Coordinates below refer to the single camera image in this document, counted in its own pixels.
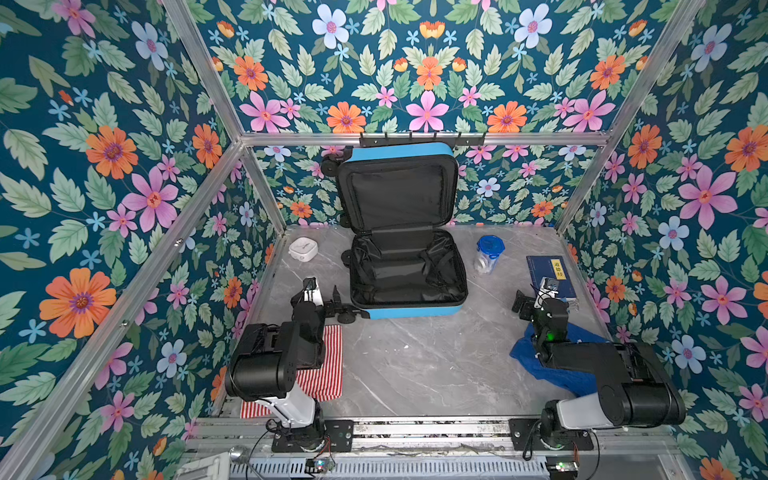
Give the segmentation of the red white striped shirt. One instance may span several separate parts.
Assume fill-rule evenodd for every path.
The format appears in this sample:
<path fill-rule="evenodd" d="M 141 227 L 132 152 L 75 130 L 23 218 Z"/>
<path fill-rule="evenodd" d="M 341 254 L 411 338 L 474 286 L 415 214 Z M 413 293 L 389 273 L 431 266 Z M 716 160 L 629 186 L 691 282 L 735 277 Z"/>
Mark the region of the red white striped shirt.
<path fill-rule="evenodd" d="M 243 401 L 241 419 L 268 417 L 276 414 L 279 420 L 306 420 L 313 400 L 337 400 L 343 393 L 343 333 L 340 325 L 324 328 L 325 360 L 319 369 L 299 370 L 293 387 L 282 397 L 264 397 L 256 401 Z"/>

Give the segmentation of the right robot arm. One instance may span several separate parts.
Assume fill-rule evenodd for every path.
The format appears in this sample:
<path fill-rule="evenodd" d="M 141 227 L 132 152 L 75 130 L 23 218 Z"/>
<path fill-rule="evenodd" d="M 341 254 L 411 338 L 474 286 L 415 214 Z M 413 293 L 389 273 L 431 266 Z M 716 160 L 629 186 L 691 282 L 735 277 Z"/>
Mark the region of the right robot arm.
<path fill-rule="evenodd" d="M 531 352 L 517 354 L 520 364 L 544 371 L 576 372 L 594 380 L 594 389 L 569 400 L 550 400 L 532 424 L 526 441 L 550 448 L 573 445 L 590 430 L 680 425 L 685 403 L 646 343 L 585 342 L 569 338 L 568 304 L 552 297 L 517 291 L 512 311 L 532 333 L 523 339 Z"/>

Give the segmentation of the dark blue book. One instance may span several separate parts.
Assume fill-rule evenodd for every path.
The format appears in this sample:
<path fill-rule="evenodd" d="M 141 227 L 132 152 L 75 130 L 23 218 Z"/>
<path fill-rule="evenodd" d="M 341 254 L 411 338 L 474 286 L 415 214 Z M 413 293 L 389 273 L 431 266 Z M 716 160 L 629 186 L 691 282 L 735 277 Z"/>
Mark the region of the dark blue book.
<path fill-rule="evenodd" d="M 559 255 L 535 255 L 526 257 L 532 284 L 536 289 L 544 285 L 544 280 L 557 282 L 557 298 L 571 301 L 577 299 L 572 275 L 566 268 L 565 259 Z"/>

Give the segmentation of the clear jar blue lid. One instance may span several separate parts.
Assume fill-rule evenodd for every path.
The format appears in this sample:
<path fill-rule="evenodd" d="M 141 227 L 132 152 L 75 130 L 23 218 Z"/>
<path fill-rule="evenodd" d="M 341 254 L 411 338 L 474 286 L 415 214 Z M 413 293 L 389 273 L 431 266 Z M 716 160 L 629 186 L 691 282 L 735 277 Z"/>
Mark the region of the clear jar blue lid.
<path fill-rule="evenodd" d="M 475 270 L 479 273 L 491 273 L 499 258 L 505 251 L 504 241 L 495 235 L 484 235 L 476 244 L 477 255 L 474 261 Z"/>

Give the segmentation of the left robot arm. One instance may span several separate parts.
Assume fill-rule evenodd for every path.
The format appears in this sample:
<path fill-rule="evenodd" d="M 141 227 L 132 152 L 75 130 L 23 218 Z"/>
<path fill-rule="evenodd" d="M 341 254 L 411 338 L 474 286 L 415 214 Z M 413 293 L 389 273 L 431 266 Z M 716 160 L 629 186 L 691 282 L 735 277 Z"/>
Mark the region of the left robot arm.
<path fill-rule="evenodd" d="M 245 418 L 270 412 L 287 437 L 326 433 L 320 403 L 340 393 L 341 331 L 328 318 L 355 316 L 338 290 L 325 301 L 309 279 L 291 299 L 292 316 L 280 325 L 247 326 L 224 380 L 228 395 L 244 402 Z"/>

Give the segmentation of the blue suitcase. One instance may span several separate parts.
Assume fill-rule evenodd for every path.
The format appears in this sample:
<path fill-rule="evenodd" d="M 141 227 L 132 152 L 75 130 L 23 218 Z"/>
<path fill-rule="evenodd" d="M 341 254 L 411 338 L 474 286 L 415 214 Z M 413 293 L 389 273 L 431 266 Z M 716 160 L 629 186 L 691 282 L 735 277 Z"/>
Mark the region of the blue suitcase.
<path fill-rule="evenodd" d="M 328 154 L 321 171 L 336 182 L 339 223 L 352 230 L 342 255 L 350 299 L 372 320 L 450 316 L 468 297 L 460 250 L 446 230 L 459 165 L 442 142 Z"/>

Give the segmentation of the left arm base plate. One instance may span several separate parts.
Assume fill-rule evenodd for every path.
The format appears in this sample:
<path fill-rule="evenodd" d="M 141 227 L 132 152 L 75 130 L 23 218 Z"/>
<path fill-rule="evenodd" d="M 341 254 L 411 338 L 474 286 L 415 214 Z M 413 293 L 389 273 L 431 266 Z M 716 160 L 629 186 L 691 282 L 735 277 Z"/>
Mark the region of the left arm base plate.
<path fill-rule="evenodd" d="M 352 450 L 355 422 L 352 420 L 324 420 L 320 424 L 302 428 L 280 427 L 275 433 L 273 453 L 348 453 Z"/>

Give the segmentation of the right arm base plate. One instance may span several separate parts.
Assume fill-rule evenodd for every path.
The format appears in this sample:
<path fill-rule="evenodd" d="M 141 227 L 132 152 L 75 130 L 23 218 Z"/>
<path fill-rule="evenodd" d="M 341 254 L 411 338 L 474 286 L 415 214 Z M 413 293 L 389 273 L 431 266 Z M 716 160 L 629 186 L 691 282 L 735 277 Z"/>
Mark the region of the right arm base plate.
<path fill-rule="evenodd" d="M 540 419 L 514 418 L 508 421 L 510 438 L 516 451 L 593 451 L 595 444 L 588 430 L 552 430 Z"/>

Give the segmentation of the blue t-shirt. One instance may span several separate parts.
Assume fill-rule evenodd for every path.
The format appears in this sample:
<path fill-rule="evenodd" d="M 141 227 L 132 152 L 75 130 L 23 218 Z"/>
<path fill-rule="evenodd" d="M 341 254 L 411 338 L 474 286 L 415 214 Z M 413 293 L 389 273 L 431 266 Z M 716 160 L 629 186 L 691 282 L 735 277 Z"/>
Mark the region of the blue t-shirt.
<path fill-rule="evenodd" d="M 547 381 L 559 388 L 567 390 L 576 397 L 582 397 L 597 392 L 597 382 L 591 373 L 552 369 L 542 366 L 535 357 L 533 345 L 534 325 L 530 323 L 525 329 L 524 335 L 517 340 L 510 357 L 517 360 L 525 371 L 537 380 Z"/>

